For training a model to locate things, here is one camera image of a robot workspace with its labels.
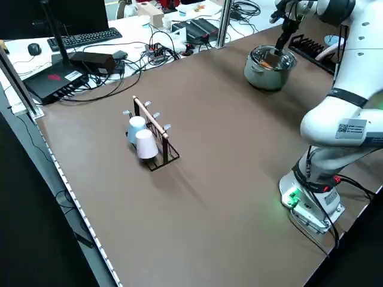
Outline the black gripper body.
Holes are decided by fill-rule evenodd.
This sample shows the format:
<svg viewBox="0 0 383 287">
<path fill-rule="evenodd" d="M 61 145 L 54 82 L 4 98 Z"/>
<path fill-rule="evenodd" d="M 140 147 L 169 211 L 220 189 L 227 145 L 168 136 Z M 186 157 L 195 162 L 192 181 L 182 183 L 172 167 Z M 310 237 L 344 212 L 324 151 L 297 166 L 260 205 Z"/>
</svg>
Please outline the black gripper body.
<svg viewBox="0 0 383 287">
<path fill-rule="evenodd" d="M 298 30 L 300 23 L 300 20 L 285 18 L 282 23 L 282 34 L 284 36 L 291 36 Z"/>
</svg>

